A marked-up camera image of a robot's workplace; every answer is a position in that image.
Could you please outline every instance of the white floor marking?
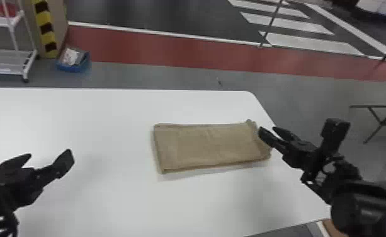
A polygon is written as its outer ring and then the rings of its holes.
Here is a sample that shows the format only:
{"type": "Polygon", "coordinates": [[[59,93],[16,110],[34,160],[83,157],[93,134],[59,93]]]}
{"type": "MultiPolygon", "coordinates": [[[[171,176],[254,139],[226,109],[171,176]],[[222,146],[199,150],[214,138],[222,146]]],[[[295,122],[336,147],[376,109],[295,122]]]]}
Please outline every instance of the white floor marking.
{"type": "Polygon", "coordinates": [[[343,27],[353,35],[356,35],[359,37],[362,41],[370,44],[371,46],[375,47],[379,51],[381,51],[383,54],[386,54],[386,45],[383,43],[379,42],[378,40],[375,40],[371,36],[367,35],[366,33],[363,33],[361,30],[355,28],[354,26],[350,25],[349,23],[339,19],[338,17],[334,16],[333,14],[329,13],[325,9],[313,5],[313,4],[308,4],[306,3],[306,6],[312,8],[314,11],[318,12],[319,14],[325,16],[326,18],[330,19],[331,21],[335,22],[335,24],[343,27]]]}
{"type": "MultiPolygon", "coordinates": [[[[260,11],[267,11],[267,12],[274,12],[276,9],[276,6],[270,6],[266,4],[261,3],[251,3],[243,0],[228,0],[233,6],[238,6],[241,8],[248,8],[248,9],[255,9],[260,11]]],[[[280,8],[279,12],[280,14],[287,14],[290,16],[299,16],[303,18],[309,18],[306,14],[302,13],[299,10],[296,9],[290,9],[290,8],[280,8]]]]}
{"type": "Polygon", "coordinates": [[[282,35],[277,33],[269,33],[267,41],[272,45],[290,47],[296,49],[310,49],[323,52],[333,52],[342,54],[353,54],[353,55],[364,55],[359,50],[354,48],[348,43],[330,41],[330,40],[319,40],[315,38],[298,37],[291,35],[282,35]]]}
{"type": "MultiPolygon", "coordinates": [[[[254,24],[260,24],[260,25],[269,25],[269,22],[271,21],[270,16],[260,16],[258,14],[250,14],[250,13],[241,13],[245,19],[254,24]]],[[[303,21],[293,21],[293,20],[287,20],[283,18],[275,18],[273,21],[273,26],[282,27],[282,28],[289,28],[294,30],[303,30],[306,32],[316,32],[316,33],[325,33],[328,35],[333,35],[333,32],[330,32],[327,28],[323,27],[322,25],[313,24],[313,23],[307,23],[303,21]]]]}
{"type": "MultiPolygon", "coordinates": [[[[164,36],[179,37],[179,38],[192,38],[195,40],[208,40],[208,41],[223,42],[223,43],[236,43],[236,44],[242,44],[242,45],[252,45],[252,46],[259,46],[260,45],[260,42],[251,42],[251,41],[243,41],[243,40],[230,40],[227,38],[206,37],[206,36],[189,35],[189,34],[182,34],[182,33],[159,32],[159,31],[155,31],[155,30],[135,29],[135,28],[128,28],[128,27],[122,27],[122,26],[111,26],[111,25],[99,25],[99,24],[76,22],[76,21],[69,21],[69,25],[82,26],[82,27],[87,27],[87,28],[105,29],[105,30],[119,30],[119,31],[123,31],[123,32],[146,33],[146,34],[151,34],[151,35],[164,35],[164,36]]],[[[272,47],[268,43],[264,43],[262,46],[263,47],[272,47]]]]}
{"type": "MultiPolygon", "coordinates": [[[[272,3],[279,3],[280,2],[280,0],[265,0],[265,1],[272,2],[272,3]]],[[[284,0],[284,1],[282,1],[282,5],[288,6],[290,4],[284,0]]]]}

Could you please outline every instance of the blue basket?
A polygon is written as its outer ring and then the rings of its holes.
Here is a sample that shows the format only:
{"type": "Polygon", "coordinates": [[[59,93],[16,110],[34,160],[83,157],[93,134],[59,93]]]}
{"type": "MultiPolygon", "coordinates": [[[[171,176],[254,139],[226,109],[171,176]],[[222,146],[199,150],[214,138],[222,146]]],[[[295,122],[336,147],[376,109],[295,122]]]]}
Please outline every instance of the blue basket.
{"type": "Polygon", "coordinates": [[[88,67],[89,62],[90,62],[90,53],[86,52],[86,54],[84,55],[84,59],[81,61],[79,65],[72,65],[72,66],[64,65],[64,64],[61,64],[58,60],[56,61],[56,67],[59,70],[67,71],[67,72],[82,72],[88,67]]]}

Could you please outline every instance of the black and yellow hazard stripe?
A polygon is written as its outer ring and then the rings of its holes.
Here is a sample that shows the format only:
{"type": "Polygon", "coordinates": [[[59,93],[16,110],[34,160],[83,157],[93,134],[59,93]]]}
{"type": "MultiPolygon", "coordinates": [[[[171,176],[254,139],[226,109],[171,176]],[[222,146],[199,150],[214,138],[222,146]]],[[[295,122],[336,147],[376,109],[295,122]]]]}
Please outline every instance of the black and yellow hazard stripe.
{"type": "Polygon", "coordinates": [[[45,49],[45,57],[55,58],[57,57],[58,50],[48,3],[46,0],[32,0],[32,3],[37,26],[40,29],[40,40],[45,49]]]}

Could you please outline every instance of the folded towel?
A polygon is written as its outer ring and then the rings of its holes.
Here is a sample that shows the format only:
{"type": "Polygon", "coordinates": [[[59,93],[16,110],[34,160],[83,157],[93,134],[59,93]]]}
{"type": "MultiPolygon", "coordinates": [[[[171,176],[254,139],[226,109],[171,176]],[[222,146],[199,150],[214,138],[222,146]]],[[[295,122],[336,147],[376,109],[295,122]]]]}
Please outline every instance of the folded towel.
{"type": "Polygon", "coordinates": [[[156,124],[154,142],[162,173],[237,165],[270,157],[256,123],[156,124]]]}

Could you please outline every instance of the white wire shelf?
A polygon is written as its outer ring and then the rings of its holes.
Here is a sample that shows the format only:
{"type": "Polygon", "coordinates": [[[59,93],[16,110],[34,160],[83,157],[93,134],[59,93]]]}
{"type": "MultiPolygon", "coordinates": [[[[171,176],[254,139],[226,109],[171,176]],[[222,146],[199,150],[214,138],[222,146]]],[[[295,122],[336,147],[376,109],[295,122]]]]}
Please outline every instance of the white wire shelf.
{"type": "Polygon", "coordinates": [[[0,49],[0,74],[26,75],[33,64],[37,51],[15,51],[0,49]]]}
{"type": "MultiPolygon", "coordinates": [[[[14,28],[23,16],[24,16],[24,11],[21,10],[17,12],[15,17],[9,18],[11,22],[11,27],[14,28]]],[[[0,27],[8,27],[8,21],[6,17],[0,16],[0,27]]]]}

